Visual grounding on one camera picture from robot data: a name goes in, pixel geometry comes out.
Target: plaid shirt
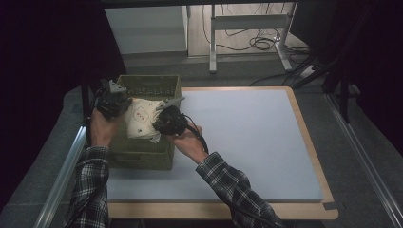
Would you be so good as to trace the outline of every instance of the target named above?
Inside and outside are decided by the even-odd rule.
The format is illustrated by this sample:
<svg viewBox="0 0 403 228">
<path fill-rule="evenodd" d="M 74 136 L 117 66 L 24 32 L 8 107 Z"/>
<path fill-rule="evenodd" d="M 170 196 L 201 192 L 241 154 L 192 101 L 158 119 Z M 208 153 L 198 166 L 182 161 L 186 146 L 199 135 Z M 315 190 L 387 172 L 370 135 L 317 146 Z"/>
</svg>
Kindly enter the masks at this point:
<svg viewBox="0 0 403 228">
<path fill-rule="evenodd" d="M 66 214 L 65 227 L 107 227 L 106 182 L 109 177 L 107 147 L 90 147 L 81 155 L 76 166 L 76 184 Z M 247 177 L 229 166 L 214 152 L 202 161 L 196 171 L 211 186 L 217 196 L 230 206 L 236 227 L 285 227 L 273 208 L 251 187 Z M 253 214 L 260 219 L 246 216 Z"/>
</svg>

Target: white cloth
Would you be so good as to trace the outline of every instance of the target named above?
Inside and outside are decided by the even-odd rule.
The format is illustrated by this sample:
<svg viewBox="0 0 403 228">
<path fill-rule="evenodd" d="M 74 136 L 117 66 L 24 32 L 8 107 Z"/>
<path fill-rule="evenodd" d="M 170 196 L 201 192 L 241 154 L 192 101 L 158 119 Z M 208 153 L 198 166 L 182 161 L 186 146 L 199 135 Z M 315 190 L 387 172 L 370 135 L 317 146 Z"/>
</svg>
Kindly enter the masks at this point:
<svg viewBox="0 0 403 228">
<path fill-rule="evenodd" d="M 157 107 L 163 101 L 148 101 L 133 99 L 131 106 L 125 113 L 127 137 L 132 139 L 149 139 L 154 143 L 160 140 L 161 133 L 156 131 L 152 124 L 157 121 L 162 112 Z"/>
</svg>

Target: gray carpet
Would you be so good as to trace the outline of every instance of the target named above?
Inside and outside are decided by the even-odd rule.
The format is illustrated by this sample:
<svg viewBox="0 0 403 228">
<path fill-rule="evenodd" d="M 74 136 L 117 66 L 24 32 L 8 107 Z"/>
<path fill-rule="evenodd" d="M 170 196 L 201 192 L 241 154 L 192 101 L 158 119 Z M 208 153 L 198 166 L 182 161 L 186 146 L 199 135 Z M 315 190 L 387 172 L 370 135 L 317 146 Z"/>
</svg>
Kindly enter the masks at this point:
<svg viewBox="0 0 403 228">
<path fill-rule="evenodd" d="M 257 79 L 264 77 L 268 79 L 256 83 L 256 86 L 280 86 L 285 80 L 284 76 L 276 76 L 284 71 L 279 59 L 273 56 L 267 60 L 258 61 L 221 59 L 217 74 L 212 75 L 208 73 L 208 64 L 204 60 L 199 63 L 178 65 L 154 62 L 149 66 L 127 66 L 127 71 L 129 74 L 179 74 L 182 77 L 182 86 L 249 86 Z M 293 80 L 294 78 L 290 78 L 286 85 Z M 301 89 L 295 90 L 299 108 L 323 171 L 339 205 L 338 219 L 322 221 L 322 223 L 328 228 L 393 227 L 352 147 L 341 131 L 332 109 L 320 92 L 322 81 L 322 78 L 318 78 Z M 403 158 L 365 117 L 355 101 L 351 100 L 349 104 L 351 126 L 367 149 L 380 176 L 402 205 Z M 64 109 L 58 123 L 54 126 L 34 165 L 2 211 L 1 228 L 33 226 L 82 124 L 81 112 L 80 88 L 76 88 L 66 95 Z M 71 183 L 63 196 L 51 227 L 62 225 L 70 187 Z M 148 227 L 157 227 L 158 224 L 156 221 L 149 221 Z M 176 223 L 171 227 L 181 226 Z"/>
</svg>

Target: green crate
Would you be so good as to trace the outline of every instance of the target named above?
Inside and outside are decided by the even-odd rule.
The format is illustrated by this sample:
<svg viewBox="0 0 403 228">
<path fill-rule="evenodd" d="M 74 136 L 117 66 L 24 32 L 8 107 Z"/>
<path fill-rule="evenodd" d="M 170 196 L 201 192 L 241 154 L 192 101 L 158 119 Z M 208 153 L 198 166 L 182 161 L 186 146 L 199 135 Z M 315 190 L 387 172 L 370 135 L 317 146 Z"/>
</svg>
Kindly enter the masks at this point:
<svg viewBox="0 0 403 228">
<path fill-rule="evenodd" d="M 121 75 L 117 84 L 126 87 L 129 96 L 150 101 L 182 96 L 179 75 Z M 122 121 L 110 146 L 109 165 L 111 168 L 171 170 L 174 149 L 165 136 L 157 143 L 129 139 L 125 121 Z"/>
</svg>

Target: table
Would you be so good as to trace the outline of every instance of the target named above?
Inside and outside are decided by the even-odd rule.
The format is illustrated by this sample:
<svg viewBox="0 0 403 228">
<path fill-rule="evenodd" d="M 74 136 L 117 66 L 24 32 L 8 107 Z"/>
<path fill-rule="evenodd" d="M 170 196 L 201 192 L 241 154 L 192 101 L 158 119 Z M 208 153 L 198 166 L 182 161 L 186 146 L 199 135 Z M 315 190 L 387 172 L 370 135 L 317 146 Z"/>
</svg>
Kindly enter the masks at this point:
<svg viewBox="0 0 403 228">
<path fill-rule="evenodd" d="M 299 111 L 297 100 L 289 87 L 194 87 L 182 91 L 257 91 L 284 90 L 294 111 L 310 162 L 317 176 L 323 199 L 316 201 L 276 201 L 270 202 L 282 219 L 336 219 L 337 209 L 326 210 L 324 204 L 334 203 L 329 185 L 323 174 L 317 153 L 309 132 Z M 230 219 L 227 206 L 212 200 L 147 201 L 147 200 L 110 200 L 109 216 L 112 219 Z"/>
</svg>

